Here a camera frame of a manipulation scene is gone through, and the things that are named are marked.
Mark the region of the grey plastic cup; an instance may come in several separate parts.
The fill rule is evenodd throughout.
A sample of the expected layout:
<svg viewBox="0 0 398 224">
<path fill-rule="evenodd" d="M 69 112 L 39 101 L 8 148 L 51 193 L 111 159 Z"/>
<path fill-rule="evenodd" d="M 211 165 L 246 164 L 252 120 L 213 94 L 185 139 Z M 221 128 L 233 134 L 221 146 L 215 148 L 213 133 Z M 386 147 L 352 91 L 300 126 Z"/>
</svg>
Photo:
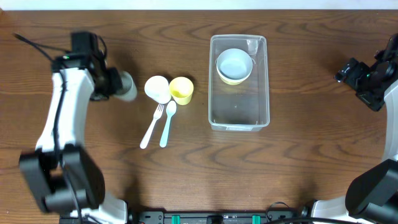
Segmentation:
<svg viewBox="0 0 398 224">
<path fill-rule="evenodd" d="M 137 97 L 137 87 L 132 76 L 126 71 L 121 71 L 119 76 L 121 78 L 122 88 L 114 94 L 114 97 L 123 101 L 135 100 Z"/>
</svg>

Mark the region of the grey plastic bowl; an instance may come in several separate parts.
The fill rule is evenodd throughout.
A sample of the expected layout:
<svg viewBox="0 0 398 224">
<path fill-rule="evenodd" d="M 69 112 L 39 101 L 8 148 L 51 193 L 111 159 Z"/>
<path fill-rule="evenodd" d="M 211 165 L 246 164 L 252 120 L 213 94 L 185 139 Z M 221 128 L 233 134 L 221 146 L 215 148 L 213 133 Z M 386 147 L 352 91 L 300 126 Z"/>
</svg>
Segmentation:
<svg viewBox="0 0 398 224">
<path fill-rule="evenodd" d="M 219 75 L 228 81 L 240 82 L 250 76 L 253 68 L 252 58 L 241 49 L 227 49 L 216 59 Z"/>
</svg>

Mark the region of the yellow plastic bowl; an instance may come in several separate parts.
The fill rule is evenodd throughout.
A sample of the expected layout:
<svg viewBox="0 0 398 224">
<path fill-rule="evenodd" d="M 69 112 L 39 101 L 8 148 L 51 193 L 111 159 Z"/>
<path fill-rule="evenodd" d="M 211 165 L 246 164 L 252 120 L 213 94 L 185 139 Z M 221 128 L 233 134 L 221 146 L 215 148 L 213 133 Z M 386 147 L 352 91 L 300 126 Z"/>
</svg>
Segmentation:
<svg viewBox="0 0 398 224">
<path fill-rule="evenodd" d="M 250 77 L 250 75 L 246 75 L 245 77 L 242 77 L 240 79 L 232 79 L 232 78 L 228 78 L 226 76 L 224 76 L 222 73 L 219 74 L 219 77 L 221 78 L 221 80 L 228 84 L 228 85 L 239 85 L 241 84 L 243 81 L 245 81 L 246 79 L 248 79 Z"/>
</svg>

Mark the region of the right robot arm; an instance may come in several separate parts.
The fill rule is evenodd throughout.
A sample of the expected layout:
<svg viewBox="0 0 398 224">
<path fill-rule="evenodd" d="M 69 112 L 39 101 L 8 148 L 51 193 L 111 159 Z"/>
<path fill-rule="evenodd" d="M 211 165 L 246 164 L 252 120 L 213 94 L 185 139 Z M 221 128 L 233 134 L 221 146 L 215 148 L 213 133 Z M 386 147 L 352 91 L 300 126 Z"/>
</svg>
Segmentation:
<svg viewBox="0 0 398 224">
<path fill-rule="evenodd" d="M 381 163 L 355 178 L 346 195 L 316 200 L 299 215 L 305 223 L 397 223 L 397 35 L 367 66 L 351 58 L 335 75 L 373 111 L 387 110 L 386 143 Z"/>
</svg>

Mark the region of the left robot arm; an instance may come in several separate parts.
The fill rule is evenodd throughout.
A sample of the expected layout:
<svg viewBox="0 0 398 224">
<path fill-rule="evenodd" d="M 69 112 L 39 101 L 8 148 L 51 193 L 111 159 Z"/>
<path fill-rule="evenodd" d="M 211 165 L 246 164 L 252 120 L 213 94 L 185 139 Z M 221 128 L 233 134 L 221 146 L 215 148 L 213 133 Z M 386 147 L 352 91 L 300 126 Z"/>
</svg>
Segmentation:
<svg viewBox="0 0 398 224">
<path fill-rule="evenodd" d="M 53 92 L 44 130 L 35 150 L 19 158 L 20 172 L 44 213 L 62 223 L 127 223 L 127 203 L 105 190 L 100 168 L 85 151 L 85 123 L 91 101 L 108 100 L 134 89 L 106 66 L 104 40 L 88 31 L 71 34 L 71 50 L 50 58 Z"/>
</svg>

